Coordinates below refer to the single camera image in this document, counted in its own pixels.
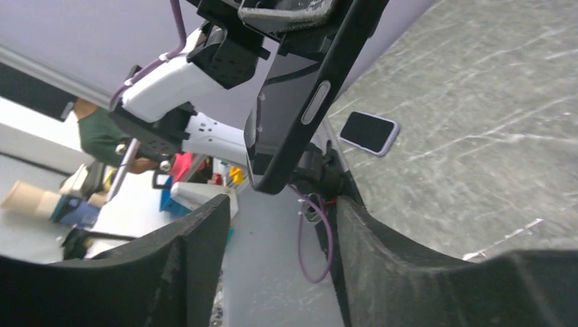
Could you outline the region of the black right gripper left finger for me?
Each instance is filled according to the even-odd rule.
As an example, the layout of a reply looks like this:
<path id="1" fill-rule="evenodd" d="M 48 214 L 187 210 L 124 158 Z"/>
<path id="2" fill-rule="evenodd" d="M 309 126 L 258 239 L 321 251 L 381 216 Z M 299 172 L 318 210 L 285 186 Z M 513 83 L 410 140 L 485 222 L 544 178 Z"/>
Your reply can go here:
<path id="1" fill-rule="evenodd" d="M 1 258 L 1 325 L 208 326 L 229 226 L 218 195 L 91 260 Z"/>

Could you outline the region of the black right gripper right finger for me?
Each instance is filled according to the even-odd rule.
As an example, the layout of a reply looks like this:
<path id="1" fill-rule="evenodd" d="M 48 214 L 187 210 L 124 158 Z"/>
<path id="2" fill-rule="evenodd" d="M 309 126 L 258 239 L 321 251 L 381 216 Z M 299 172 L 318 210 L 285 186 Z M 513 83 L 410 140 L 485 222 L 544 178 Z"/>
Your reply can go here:
<path id="1" fill-rule="evenodd" d="M 516 250 L 480 263 L 425 247 L 337 201 L 353 326 L 576 326 L 577 252 Z"/>

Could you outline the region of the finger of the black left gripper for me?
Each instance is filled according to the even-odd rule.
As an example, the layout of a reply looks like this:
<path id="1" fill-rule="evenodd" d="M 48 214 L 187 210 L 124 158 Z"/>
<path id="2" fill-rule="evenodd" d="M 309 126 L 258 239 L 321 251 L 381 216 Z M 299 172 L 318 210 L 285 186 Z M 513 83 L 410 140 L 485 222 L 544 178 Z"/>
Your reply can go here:
<path id="1" fill-rule="evenodd" d="M 242 1 L 241 18 L 263 18 L 289 23 L 324 22 L 335 7 L 334 0 Z"/>

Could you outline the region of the black phone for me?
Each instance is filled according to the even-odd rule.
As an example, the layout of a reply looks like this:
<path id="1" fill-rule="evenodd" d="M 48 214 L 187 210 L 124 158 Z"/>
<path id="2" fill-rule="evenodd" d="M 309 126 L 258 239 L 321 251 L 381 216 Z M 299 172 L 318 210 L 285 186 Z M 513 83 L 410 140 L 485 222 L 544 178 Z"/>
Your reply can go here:
<path id="1" fill-rule="evenodd" d="M 385 7 L 385 1 L 337 1 L 318 24 L 243 18 L 280 40 L 244 127 L 256 191 L 277 194 L 286 186 Z"/>

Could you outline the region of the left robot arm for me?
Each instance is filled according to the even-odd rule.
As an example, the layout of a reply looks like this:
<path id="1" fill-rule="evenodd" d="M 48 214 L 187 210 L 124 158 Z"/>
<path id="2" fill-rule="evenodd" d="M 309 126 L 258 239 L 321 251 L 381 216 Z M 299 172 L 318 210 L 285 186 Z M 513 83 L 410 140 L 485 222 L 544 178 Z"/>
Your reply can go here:
<path id="1" fill-rule="evenodd" d="M 299 31 L 325 25 L 334 1 L 194 1 L 204 22 L 187 33 L 181 5 L 172 1 L 177 47 L 136 67 L 112 95 L 113 120 L 142 142 L 148 156 L 195 152 L 245 164 L 241 129 L 197 112 L 192 100 L 252 79 L 268 59 L 263 40 L 285 43 Z"/>

